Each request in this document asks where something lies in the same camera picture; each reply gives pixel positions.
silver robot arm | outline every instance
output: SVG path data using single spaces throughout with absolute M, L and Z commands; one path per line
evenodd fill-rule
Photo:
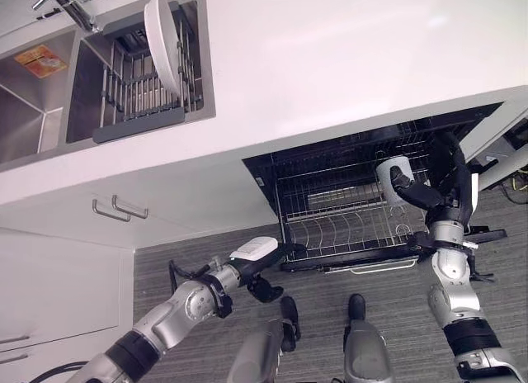
M 451 239 L 464 234 L 461 225 L 445 222 Z M 442 239 L 436 233 L 435 239 Z M 418 264 L 427 286 L 427 301 L 455 355 L 462 379 L 475 383 L 524 383 L 510 353 L 489 326 L 479 298 L 469 282 L 468 255 L 445 246 Z
M 232 302 L 228 293 L 240 286 L 248 285 L 260 301 L 276 299 L 282 289 L 271 287 L 259 273 L 282 258 L 284 252 L 283 246 L 269 237 L 244 244 L 214 272 L 184 282 L 170 299 L 149 311 L 125 336 L 95 356 L 67 383 L 138 381 L 200 322 L 212 315 L 224 318 L 230 314 Z M 256 283 L 258 293 L 252 291 Z
M 470 285 L 469 257 L 477 245 L 464 241 L 464 231 L 477 205 L 478 177 L 470 174 L 454 136 L 443 134 L 431 146 L 433 187 L 412 181 L 398 167 L 391 168 L 394 190 L 405 201 L 427 210 L 429 234 L 415 234 L 413 246 L 422 255 L 418 266 L 431 312 L 465 382 L 525 383 Z

drawer handle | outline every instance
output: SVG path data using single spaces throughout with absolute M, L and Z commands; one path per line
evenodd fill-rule
M 113 214 L 109 214 L 109 213 L 107 213 L 105 211 L 98 210 L 97 209 L 97 199 L 93 199 L 92 200 L 92 210 L 96 214 L 103 215 L 103 216 L 106 216 L 108 218 L 112 218 L 114 220 L 121 220 L 123 222 L 130 222 L 130 214 L 127 214 L 126 218 L 123 218 L 122 216 L 113 215 Z
M 27 340 L 30 337 L 27 335 L 19 336 L 18 338 L 10 338 L 10 339 L 4 339 L 0 340 L 0 344 L 6 344 L 6 343 L 12 343 L 12 342 L 20 342 L 21 340 Z
M 0 360 L 0 365 L 7 364 L 7 363 L 13 362 L 13 361 L 23 360 L 23 359 L 28 358 L 28 357 L 29 357 L 29 355 L 27 355 L 27 354 L 21 354 L 18 357 L 6 358 L 5 360 Z
M 353 267 L 350 271 L 354 274 L 367 274 L 377 272 L 390 272 L 391 270 L 409 269 L 416 265 L 417 259 L 407 261 L 375 263 L 373 265 Z
M 119 207 L 117 205 L 117 195 L 112 196 L 112 207 L 114 210 L 119 212 L 124 212 L 125 214 L 137 216 L 138 218 L 141 218 L 142 220 L 146 220 L 149 216 L 149 209 L 145 208 L 143 211 L 143 214 L 140 214 L 139 212 L 131 211 L 131 210 L 125 210 L 123 207 Z

white cabinet door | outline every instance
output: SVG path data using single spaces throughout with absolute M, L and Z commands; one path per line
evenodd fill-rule
M 37 344 L 8 352 L 0 352 L 0 381 L 31 381 L 56 366 L 77 361 L 90 361 L 104 352 L 121 336 L 119 329 L 88 333 L 51 343 Z M 53 376 L 45 383 L 64 383 L 74 372 Z
M 107 213 L 118 205 L 142 212 L 130 222 L 92 211 L 92 200 Z M 0 227 L 140 248 L 190 237 L 276 223 L 276 216 L 243 162 L 201 169 L 169 165 L 89 182 L 75 189 L 39 195 L 0 209 Z
M 123 252 L 0 229 L 0 352 L 118 326 Z
M 120 185 L 128 187 L 126 182 Z M 113 187 L 107 193 L 95 193 L 92 189 L 92 184 L 77 191 L 64 189 L 26 201 L 23 206 L 2 210 L 0 227 L 126 248 L 162 244 L 190 231 L 159 218 L 155 209 L 149 211 L 147 219 L 132 216 L 130 222 L 98 215 L 92 209 L 93 199 L 97 199 L 98 210 L 126 217 L 111 207 L 111 197 L 114 193 L 120 196 L 120 187 Z M 132 205 L 136 211 L 142 211 L 145 206 L 141 200 L 130 197 L 119 197 L 119 204 L 127 208 Z

gray carpet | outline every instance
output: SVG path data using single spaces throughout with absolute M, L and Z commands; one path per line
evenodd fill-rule
M 508 238 L 477 251 L 480 272 L 494 272 L 496 284 L 474 283 L 488 320 L 528 377 L 526 206 L 515 206 L 499 191 L 481 193 L 472 225 L 504 228 Z M 202 239 L 144 248 L 135 254 L 134 321 L 170 296 L 167 261 L 195 269 L 213 255 L 228 255 L 259 235 L 279 238 L 276 226 L 241 230 Z M 398 382 L 460 383 L 443 333 L 431 316 L 417 271 L 263 274 L 297 302 L 303 337 L 297 350 L 280 360 L 278 382 L 330 382 L 342 378 L 345 307 L 352 292 L 367 300 L 367 318 L 384 335 Z M 224 382 L 245 336 L 278 316 L 279 305 L 259 304 L 244 289 L 233 293 L 234 312 L 209 319 L 171 350 L 143 382 Z

stainless steel sink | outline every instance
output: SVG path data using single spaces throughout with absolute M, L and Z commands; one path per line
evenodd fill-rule
M 205 0 L 168 0 L 182 40 L 178 96 L 153 65 L 148 1 L 101 14 L 97 33 L 66 30 L 0 58 L 0 171 L 215 115 Z M 39 45 L 67 68 L 38 78 L 15 60 Z
M 70 31 L 37 46 L 45 45 L 69 64 L 74 37 Z M 59 144 L 68 69 L 38 78 L 15 60 L 26 50 L 0 60 L 0 163 L 40 154 Z

